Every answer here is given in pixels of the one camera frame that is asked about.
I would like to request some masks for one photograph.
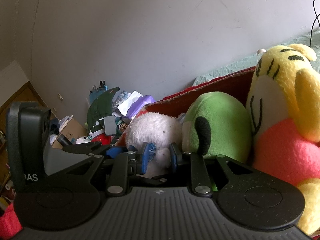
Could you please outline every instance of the red cardboard box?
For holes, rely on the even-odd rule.
[[[187,112],[199,95],[213,91],[221,91],[232,95],[245,106],[254,69],[255,67],[247,68],[224,77],[215,78],[195,87],[189,87],[158,102],[144,106],[137,116],[147,112],[156,112],[178,117],[181,113]],[[125,132],[116,144],[125,146]]]

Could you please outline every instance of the green fabric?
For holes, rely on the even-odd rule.
[[[116,92],[118,92],[120,88],[112,88],[104,92],[103,94],[99,95],[89,107],[87,113],[87,123],[88,129],[91,132],[95,132],[101,130],[103,128],[103,120],[99,120],[103,117],[112,115],[112,99]]]
[[[198,116],[211,127],[211,145],[204,158],[224,154],[245,163],[251,149],[251,125],[248,112],[234,97],[223,92],[202,94],[188,109],[183,127],[183,151],[196,152],[198,136],[194,127]]]

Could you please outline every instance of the cardboard box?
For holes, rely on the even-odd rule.
[[[147,112],[156,112],[178,117],[181,113],[187,112],[199,95],[213,91],[220,91],[232,95],[245,106],[254,69],[255,67],[247,68],[224,77],[215,78],[195,87],[189,87],[179,93],[165,97],[158,102],[144,106],[136,117]],[[121,135],[116,145],[125,146],[125,132]]]
[[[72,144],[76,144],[77,139],[82,136],[87,136],[87,130],[79,124],[79,122],[72,118],[65,128],[61,131],[58,137],[63,134]],[[53,148],[62,149],[62,145],[55,140],[52,144]]]

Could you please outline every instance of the black cable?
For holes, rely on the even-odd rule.
[[[312,40],[312,31],[313,31],[313,26],[315,25],[316,20],[318,19],[318,17],[320,16],[320,14],[317,15],[316,19],[313,21],[312,27],[311,27],[311,33],[310,33],[310,44],[309,47],[311,47],[311,40]]]
[[[313,10],[315,11],[315,15],[316,15],[316,17],[317,17],[317,12],[316,12],[316,8],[315,8],[315,0],[313,0]]]

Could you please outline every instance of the yellow plush toy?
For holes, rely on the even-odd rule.
[[[256,66],[246,104],[253,166],[302,191],[306,208],[298,226],[308,235],[320,228],[320,74],[309,62],[315,59],[302,44],[272,47]]]

